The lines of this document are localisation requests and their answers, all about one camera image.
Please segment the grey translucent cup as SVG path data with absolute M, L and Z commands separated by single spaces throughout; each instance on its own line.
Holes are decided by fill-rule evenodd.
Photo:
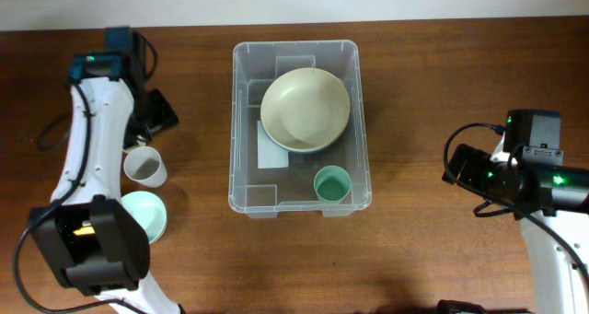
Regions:
M 130 180 L 149 188 L 162 186 L 168 176 L 162 157 L 149 146 L 131 151 L 123 161 L 123 171 Z

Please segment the mint green small bowl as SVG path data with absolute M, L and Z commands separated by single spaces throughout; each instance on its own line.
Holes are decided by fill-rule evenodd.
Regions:
M 157 242 L 167 228 L 167 208 L 154 193 L 137 191 L 122 196 L 121 204 L 144 229 L 149 244 Z

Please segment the dark blue bowl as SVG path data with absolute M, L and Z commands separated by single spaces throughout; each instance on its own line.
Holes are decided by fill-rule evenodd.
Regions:
M 267 132 L 264 132 L 268 138 L 277 146 L 279 146 L 280 148 L 285 149 L 288 152 L 292 152 L 292 153 L 296 153 L 296 154 L 314 154 L 320 151 L 324 151 L 326 149 L 329 149 L 330 147 L 336 145 L 342 138 L 346 137 L 346 132 L 343 131 L 341 132 L 336 138 L 334 138 L 333 140 L 329 141 L 328 143 L 324 144 L 324 145 L 319 145 L 316 147 L 311 147 L 311 148 L 304 148 L 304 149 L 299 149 L 299 148 L 292 148 L 289 147 L 287 145 L 283 145 L 281 143 L 279 143 L 278 141 L 276 141 L 274 138 L 272 138 L 269 134 L 267 134 Z

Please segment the mint green cup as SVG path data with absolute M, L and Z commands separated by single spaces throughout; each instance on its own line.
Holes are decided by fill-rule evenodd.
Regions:
M 317 172 L 313 186 L 321 203 L 339 204 L 350 193 L 352 180 L 344 168 L 326 166 Z

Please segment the cream bowl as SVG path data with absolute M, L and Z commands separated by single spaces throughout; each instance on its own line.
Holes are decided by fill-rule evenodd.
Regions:
M 292 148 L 311 148 L 347 127 L 351 99 L 342 82 L 318 68 L 298 68 L 278 77 L 260 104 L 261 124 L 272 138 Z

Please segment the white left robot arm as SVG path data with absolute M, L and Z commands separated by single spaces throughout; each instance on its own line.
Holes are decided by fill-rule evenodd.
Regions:
M 29 213 L 32 236 L 55 279 L 119 313 L 181 313 L 149 272 L 144 229 L 121 204 L 124 137 L 150 111 L 144 52 L 77 56 L 70 67 L 72 123 L 50 204 Z

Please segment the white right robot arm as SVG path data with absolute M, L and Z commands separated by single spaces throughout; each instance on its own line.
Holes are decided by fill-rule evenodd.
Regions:
M 588 172 L 554 162 L 510 162 L 459 145 L 443 151 L 444 181 L 497 204 L 520 222 L 538 313 L 588 311 Z

